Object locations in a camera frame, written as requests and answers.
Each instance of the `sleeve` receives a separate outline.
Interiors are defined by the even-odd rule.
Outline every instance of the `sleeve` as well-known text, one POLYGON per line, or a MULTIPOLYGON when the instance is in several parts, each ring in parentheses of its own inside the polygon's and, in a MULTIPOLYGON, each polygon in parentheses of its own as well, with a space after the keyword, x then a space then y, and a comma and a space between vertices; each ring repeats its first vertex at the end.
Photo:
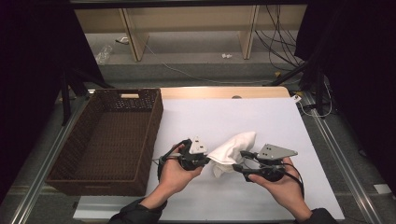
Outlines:
POLYGON ((147 209, 140 203, 144 200, 138 199, 125 207, 114 215, 107 224, 155 224, 163 214, 167 202, 155 209, 147 209))
POLYGON ((312 216, 300 224, 337 224, 338 222, 324 208, 318 208, 312 211, 312 216))

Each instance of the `metal rail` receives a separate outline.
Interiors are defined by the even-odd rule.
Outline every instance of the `metal rail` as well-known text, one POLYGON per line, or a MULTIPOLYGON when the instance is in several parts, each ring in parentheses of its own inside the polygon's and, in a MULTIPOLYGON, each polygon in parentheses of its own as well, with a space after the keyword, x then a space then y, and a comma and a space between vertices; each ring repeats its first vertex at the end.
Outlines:
POLYGON ((58 155, 60 148, 62 148, 65 137, 70 132, 73 123, 76 121, 77 115, 82 111, 84 103, 85 97, 78 97, 74 102, 74 106, 76 107, 75 112, 72 113, 71 119, 59 131, 51 149, 49 150, 49 154, 46 159, 44 159, 41 168, 33 181, 32 186, 30 186, 27 193, 23 196, 23 199, 15 211, 14 216, 11 219, 12 224, 22 224, 27 221, 27 218, 32 212, 35 202, 37 201, 40 191, 44 185, 44 179, 46 178, 54 159, 58 155))
MULTIPOLYGON (((305 96, 305 100, 308 104, 313 105, 315 103, 311 93, 306 92, 305 96)), ((319 113, 316 110, 312 111, 313 116, 319 116, 319 113)), ((371 199, 366 194, 366 191, 364 190, 357 175, 353 171, 353 168, 349 164, 346 156, 343 153, 343 150, 340 148, 334 136, 332 135, 332 131, 327 125, 326 120, 321 117, 314 117, 314 119, 367 223, 384 223, 381 216, 377 213, 371 199)))

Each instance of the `black curtain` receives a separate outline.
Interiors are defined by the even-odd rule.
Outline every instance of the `black curtain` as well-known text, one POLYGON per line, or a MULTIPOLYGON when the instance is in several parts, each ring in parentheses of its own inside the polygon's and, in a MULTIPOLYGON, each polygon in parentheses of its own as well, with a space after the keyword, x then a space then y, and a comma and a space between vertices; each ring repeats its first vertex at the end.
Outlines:
POLYGON ((103 77, 70 8, 4 0, 0 31, 2 202, 48 121, 61 88, 60 75, 66 74, 77 94, 86 92, 83 81, 103 77))
MULTIPOLYGON (((334 98, 358 137, 362 150, 396 193, 396 14, 391 1, 350 1, 335 30, 340 34, 321 62, 334 98)), ((303 59, 318 46, 324 24, 340 5, 308 5, 297 38, 303 59)))

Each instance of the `brown woven basket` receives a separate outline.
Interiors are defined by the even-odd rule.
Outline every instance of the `brown woven basket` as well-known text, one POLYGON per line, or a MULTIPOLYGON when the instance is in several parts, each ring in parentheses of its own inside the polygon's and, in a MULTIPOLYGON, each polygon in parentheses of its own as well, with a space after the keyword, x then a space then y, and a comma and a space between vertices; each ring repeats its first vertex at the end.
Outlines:
POLYGON ((145 195, 162 115, 160 89, 96 91, 46 182, 67 195, 145 195))

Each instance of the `human hand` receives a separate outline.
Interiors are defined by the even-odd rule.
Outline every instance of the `human hand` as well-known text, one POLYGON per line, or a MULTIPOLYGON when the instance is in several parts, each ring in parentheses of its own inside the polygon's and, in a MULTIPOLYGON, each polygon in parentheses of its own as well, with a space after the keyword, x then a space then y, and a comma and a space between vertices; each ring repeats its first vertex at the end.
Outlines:
MULTIPOLYGON (((184 145, 180 145, 174 150, 178 153, 184 145)), ((163 166, 160 178, 160 186, 168 189, 171 193, 182 191, 196 176, 200 175, 204 167, 198 167, 193 171, 184 170, 177 159, 168 159, 163 166)))
MULTIPOLYGON (((283 162, 293 165, 290 158, 284 158, 283 162)), ((291 166, 286 165, 285 171, 299 178, 297 171, 291 166)), ((312 212, 304 201, 300 185, 295 180, 286 175, 276 182, 268 181, 259 175, 249 175, 248 178, 266 188, 280 205, 294 215, 297 221, 302 222, 311 217, 312 212)))
MULTIPOLYGON (((178 153, 184 145, 177 147, 173 153, 178 153)), ((160 184, 140 204, 153 209, 161 206, 169 197, 181 192, 196 176, 200 175, 204 167, 198 167, 193 171, 184 170, 177 159, 168 159, 163 165, 160 184)))

